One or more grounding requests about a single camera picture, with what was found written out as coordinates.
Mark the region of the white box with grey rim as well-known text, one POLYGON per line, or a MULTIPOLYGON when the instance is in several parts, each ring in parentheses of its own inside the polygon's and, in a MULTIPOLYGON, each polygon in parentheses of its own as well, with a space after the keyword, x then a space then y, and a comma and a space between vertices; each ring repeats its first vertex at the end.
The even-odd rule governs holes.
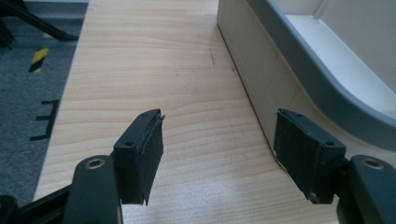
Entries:
POLYGON ((218 26, 269 145, 276 111, 313 120, 346 145, 346 155, 367 155, 396 168, 396 152, 373 146, 348 127, 365 130, 374 117, 330 79, 330 72, 271 0, 219 0, 218 26))

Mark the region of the black floor tape mark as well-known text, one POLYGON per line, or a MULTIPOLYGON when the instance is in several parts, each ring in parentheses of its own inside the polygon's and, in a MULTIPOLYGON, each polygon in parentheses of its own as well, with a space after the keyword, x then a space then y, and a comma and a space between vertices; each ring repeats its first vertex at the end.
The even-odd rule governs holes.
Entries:
POLYGON ((48 115, 40 115, 35 118, 36 121, 46 121, 47 126, 46 130, 43 134, 36 135, 36 136, 31 136, 29 138, 30 141, 41 141, 45 139, 50 139, 50 136, 52 134, 52 130, 55 124, 56 116, 58 113, 59 105, 60 105, 60 100, 55 99, 55 100, 49 100, 49 101, 42 101, 42 105, 49 105, 50 106, 50 113, 48 115))

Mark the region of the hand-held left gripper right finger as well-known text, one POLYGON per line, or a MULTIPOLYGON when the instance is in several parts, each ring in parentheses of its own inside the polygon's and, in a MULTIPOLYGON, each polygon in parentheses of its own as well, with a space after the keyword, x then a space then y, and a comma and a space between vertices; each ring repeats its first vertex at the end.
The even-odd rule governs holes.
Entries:
POLYGON ((315 122, 294 111, 276 111, 274 152, 313 204, 339 199, 340 224, 396 224, 396 169, 380 159, 355 155, 315 122))

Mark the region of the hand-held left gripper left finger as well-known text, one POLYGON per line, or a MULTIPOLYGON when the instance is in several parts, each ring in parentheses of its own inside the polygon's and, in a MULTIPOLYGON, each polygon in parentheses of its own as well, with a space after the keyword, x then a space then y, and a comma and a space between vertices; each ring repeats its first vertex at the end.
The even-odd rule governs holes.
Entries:
POLYGON ((62 224, 122 224, 124 204, 147 204, 163 154, 163 115, 140 114, 107 155, 81 161, 62 224))

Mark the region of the yellow black striped floor tape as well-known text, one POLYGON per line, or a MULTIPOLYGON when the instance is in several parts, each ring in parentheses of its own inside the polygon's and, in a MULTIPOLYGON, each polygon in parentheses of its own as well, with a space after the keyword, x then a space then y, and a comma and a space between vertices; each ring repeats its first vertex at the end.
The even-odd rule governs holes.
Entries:
POLYGON ((30 73, 40 73, 43 62, 45 61, 46 56, 48 55, 50 50, 50 46, 42 46, 39 47, 33 56, 33 60, 31 61, 31 65, 29 68, 30 73))

